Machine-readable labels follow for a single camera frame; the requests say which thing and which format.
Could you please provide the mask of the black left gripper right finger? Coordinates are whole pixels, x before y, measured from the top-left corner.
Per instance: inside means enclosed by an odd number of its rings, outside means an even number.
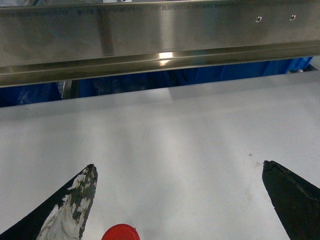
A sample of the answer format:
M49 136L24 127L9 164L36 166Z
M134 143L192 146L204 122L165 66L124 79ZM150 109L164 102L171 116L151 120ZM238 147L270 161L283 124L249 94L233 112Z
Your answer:
M320 189L275 161L264 161L262 181L291 240L320 238Z

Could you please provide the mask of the white-flecked left gripper left finger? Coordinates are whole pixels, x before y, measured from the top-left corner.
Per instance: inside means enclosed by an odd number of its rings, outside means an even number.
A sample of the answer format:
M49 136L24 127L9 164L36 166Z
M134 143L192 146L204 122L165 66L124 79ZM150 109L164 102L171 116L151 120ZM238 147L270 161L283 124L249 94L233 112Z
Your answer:
M0 235L2 240L81 240L94 202L98 172L94 164L58 189Z

